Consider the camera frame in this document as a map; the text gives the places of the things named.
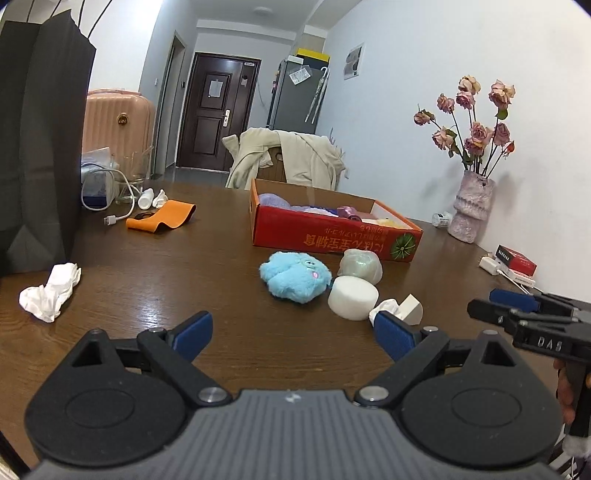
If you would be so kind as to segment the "person's right hand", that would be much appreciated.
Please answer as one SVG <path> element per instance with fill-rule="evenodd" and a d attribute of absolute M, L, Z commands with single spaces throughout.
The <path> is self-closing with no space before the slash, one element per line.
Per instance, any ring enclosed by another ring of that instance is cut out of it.
<path fill-rule="evenodd" d="M 563 421 L 566 425 L 571 425 L 575 419 L 574 393 L 567 377 L 566 364 L 562 360 L 555 359 L 553 367 L 558 373 L 556 397 L 562 411 Z"/>

